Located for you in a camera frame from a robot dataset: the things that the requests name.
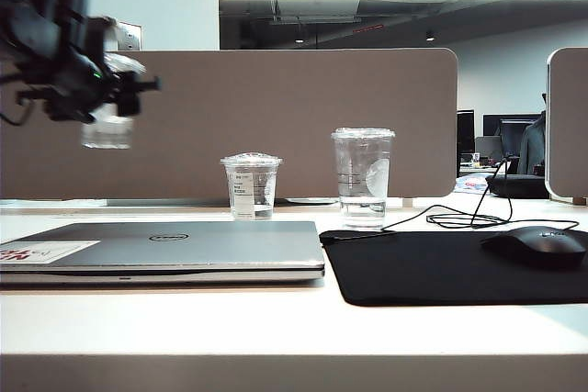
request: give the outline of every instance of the cable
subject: cable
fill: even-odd
[[[0,118],[11,126],[24,126],[25,123],[28,121],[28,118],[30,117],[30,115],[33,113],[33,109],[35,108],[35,102],[33,100],[27,100],[27,101],[28,101],[28,105],[25,108],[25,111],[23,112],[22,116],[20,117],[20,119],[18,121],[10,119],[6,115],[4,115],[2,112],[0,112]]]
[[[0,76],[0,84],[8,84],[22,80],[22,73],[10,73]]]
[[[492,179],[494,179],[496,177],[496,175],[500,172],[500,169],[503,167],[503,165],[506,164],[506,168],[504,169],[504,186],[505,186],[505,188],[507,188],[507,183],[508,183],[508,161],[509,161],[509,159],[510,159],[510,157],[503,158],[503,160],[498,164],[496,171],[492,175]],[[441,228],[450,229],[450,230],[458,230],[458,229],[478,230],[478,229],[486,229],[489,227],[496,227],[499,225],[513,224],[516,222],[554,222],[554,223],[570,224],[568,227],[566,227],[562,230],[573,229],[574,227],[578,227],[580,225],[580,222],[578,222],[576,220],[567,220],[567,219],[532,219],[532,218],[529,218],[529,219],[512,220],[512,218],[513,218],[513,202],[511,201],[511,198],[509,196],[506,197],[508,200],[508,207],[509,207],[508,218],[500,218],[498,216],[493,216],[493,215],[481,215],[481,214],[479,214],[480,207],[481,207],[482,201],[484,200],[484,197],[486,197],[489,190],[490,190],[490,186],[487,185],[484,192],[482,193],[480,201],[478,202],[478,205],[476,206],[476,209],[473,213],[468,213],[468,212],[465,212],[462,210],[457,210],[456,208],[443,206],[441,204],[434,204],[432,206],[427,207],[425,210],[421,211],[420,213],[417,213],[416,215],[414,215],[410,218],[399,220],[398,222],[394,222],[390,225],[382,227],[379,232],[375,232],[373,234],[361,235],[361,236],[350,236],[350,237],[345,237],[345,238],[333,236],[332,238],[323,238],[322,242],[323,242],[323,244],[327,244],[327,243],[333,243],[335,241],[355,241],[358,239],[377,238],[379,236],[388,236],[388,235],[396,234],[398,231],[389,230],[389,229],[391,229],[392,227],[396,227],[397,225],[403,224],[405,222],[410,222],[411,220],[419,218],[423,214],[425,214],[427,211],[429,211],[433,208],[444,208],[446,210],[449,210],[451,213],[440,213],[440,214],[435,214],[435,215],[428,215],[426,217],[426,221],[430,224],[435,224]]]

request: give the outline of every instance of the black mouse pad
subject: black mouse pad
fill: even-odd
[[[544,270],[482,249],[495,231],[412,231],[351,241],[373,231],[325,231],[321,242],[341,294],[353,305],[531,305],[588,302],[588,257]],[[573,234],[588,240],[588,233]]]

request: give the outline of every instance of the desk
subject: desk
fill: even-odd
[[[469,167],[462,165],[459,167],[459,176],[465,176],[466,174],[493,174],[496,172],[496,167]]]
[[[392,199],[387,221],[433,203]],[[514,200],[514,217],[576,218],[588,208]],[[490,196],[483,212],[508,212]],[[75,221],[227,220],[228,208],[7,207],[2,241]],[[275,220],[341,228],[337,206],[278,207]],[[434,230],[424,219],[398,230]],[[588,305],[361,308],[330,265],[309,286],[5,291],[3,391],[585,391]]]

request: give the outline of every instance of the electrical outlet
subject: electrical outlet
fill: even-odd
[[[117,40],[119,50],[141,50],[141,25],[118,22]]]

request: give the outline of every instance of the clear plastic cup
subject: clear plastic cup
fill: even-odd
[[[227,173],[231,213],[237,220],[271,219],[277,167],[282,160],[248,152],[220,160]]]
[[[331,135],[345,225],[383,225],[394,136],[389,129],[372,128],[339,128]]]
[[[94,123],[82,125],[82,145],[91,149],[130,149],[132,118],[119,117],[117,105],[105,104],[92,115]]]

